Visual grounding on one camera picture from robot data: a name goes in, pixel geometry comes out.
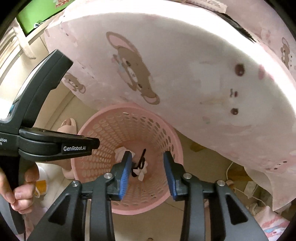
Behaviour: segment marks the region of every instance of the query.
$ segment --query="power cord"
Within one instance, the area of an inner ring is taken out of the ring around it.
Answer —
[[[231,164],[229,165],[229,167],[227,168],[227,170],[226,170],[226,179],[227,179],[227,181],[229,180],[228,179],[228,171],[229,171],[229,169],[230,169],[230,167],[232,166],[232,164],[233,164],[233,161],[231,162]],[[235,190],[238,190],[239,192],[241,192],[241,193],[243,193],[245,196],[247,196],[242,190],[239,190],[239,189],[237,189],[236,187],[234,188]],[[260,201],[260,202],[262,202],[263,203],[263,205],[266,207],[267,205],[266,205],[266,203],[265,202],[263,202],[261,199],[259,199],[259,198],[256,198],[256,197],[254,197],[254,196],[251,196],[252,198],[254,198],[254,199],[256,199],[256,200],[258,200],[258,201]]]

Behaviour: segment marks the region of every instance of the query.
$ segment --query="green box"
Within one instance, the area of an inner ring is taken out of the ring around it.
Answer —
[[[25,34],[34,29],[35,23],[41,23],[62,11],[74,0],[32,0],[17,16]]]

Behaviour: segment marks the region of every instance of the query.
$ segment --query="silver bolt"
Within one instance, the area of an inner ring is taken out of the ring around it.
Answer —
[[[78,184],[79,184],[79,181],[73,181],[73,182],[72,182],[72,186],[73,186],[73,187],[77,187]]]
[[[106,178],[106,179],[110,179],[112,177],[113,177],[113,175],[110,172],[107,172],[107,173],[104,174],[104,178]]]
[[[183,177],[185,179],[190,179],[190,178],[192,178],[192,175],[190,173],[184,173]]]
[[[217,184],[218,184],[220,187],[224,187],[224,186],[225,186],[225,182],[222,181],[222,180],[218,180],[218,181],[217,181]]]

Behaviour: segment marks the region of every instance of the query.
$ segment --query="pink laundry basket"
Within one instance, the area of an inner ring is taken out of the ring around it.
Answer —
[[[115,164],[114,150],[126,147],[136,155],[138,164],[143,150],[148,163],[141,182],[130,175],[128,190],[121,202],[112,201],[112,212],[134,215],[162,204],[169,196],[163,166],[163,153],[171,151],[176,162],[183,164],[183,151],[173,127],[154,113],[134,103],[112,105],[93,115],[79,131],[80,135],[97,137],[100,147],[91,156],[71,159],[76,180],[95,180]]]

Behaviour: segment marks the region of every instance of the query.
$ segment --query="human hand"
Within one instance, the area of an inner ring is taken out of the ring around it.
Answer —
[[[4,171],[0,168],[0,194],[11,204],[13,210],[20,214],[32,212],[36,181],[39,179],[38,166],[35,164],[25,173],[25,183],[13,191]]]

